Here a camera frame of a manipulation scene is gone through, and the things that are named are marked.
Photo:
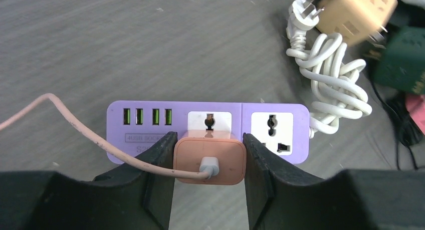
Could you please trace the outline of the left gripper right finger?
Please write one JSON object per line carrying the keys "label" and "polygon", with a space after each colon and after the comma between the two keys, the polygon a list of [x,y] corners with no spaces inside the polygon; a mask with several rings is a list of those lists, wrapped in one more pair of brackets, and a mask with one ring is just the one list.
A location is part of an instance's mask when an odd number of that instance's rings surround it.
{"label": "left gripper right finger", "polygon": [[250,229],[424,229],[423,172],[344,169],[321,179],[252,134],[243,143]]}

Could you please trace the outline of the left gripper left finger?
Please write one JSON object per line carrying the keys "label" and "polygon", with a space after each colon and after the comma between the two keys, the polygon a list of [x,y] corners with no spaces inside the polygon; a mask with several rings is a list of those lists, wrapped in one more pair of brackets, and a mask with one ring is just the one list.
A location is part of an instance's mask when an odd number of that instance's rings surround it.
{"label": "left gripper left finger", "polygon": [[1,173],[1,229],[168,229],[175,180],[126,163],[92,181]]}

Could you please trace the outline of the orange small plug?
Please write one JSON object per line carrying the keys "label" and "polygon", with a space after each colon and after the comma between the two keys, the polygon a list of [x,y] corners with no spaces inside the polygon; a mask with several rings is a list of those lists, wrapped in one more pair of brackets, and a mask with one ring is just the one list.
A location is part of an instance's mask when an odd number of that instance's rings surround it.
{"label": "orange small plug", "polygon": [[246,173],[246,147],[232,133],[217,130],[189,130],[174,147],[173,168],[202,172],[208,165],[218,170],[210,178],[180,178],[189,184],[235,185]]}

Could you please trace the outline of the purple power strip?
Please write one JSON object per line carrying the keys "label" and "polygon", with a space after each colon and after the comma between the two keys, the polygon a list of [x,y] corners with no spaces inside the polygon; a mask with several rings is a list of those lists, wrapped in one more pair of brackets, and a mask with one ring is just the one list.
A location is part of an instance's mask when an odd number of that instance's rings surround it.
{"label": "purple power strip", "polygon": [[292,164],[309,154],[308,109],[301,104],[119,100],[107,108],[106,139],[136,156],[168,132],[229,132],[241,140],[250,133]]}

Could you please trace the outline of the pink plug adapter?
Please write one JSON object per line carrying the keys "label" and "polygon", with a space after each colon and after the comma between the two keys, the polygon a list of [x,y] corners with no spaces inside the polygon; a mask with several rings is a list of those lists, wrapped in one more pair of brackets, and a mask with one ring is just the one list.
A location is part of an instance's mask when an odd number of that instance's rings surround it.
{"label": "pink plug adapter", "polygon": [[424,95],[407,94],[405,106],[413,122],[424,134]]}

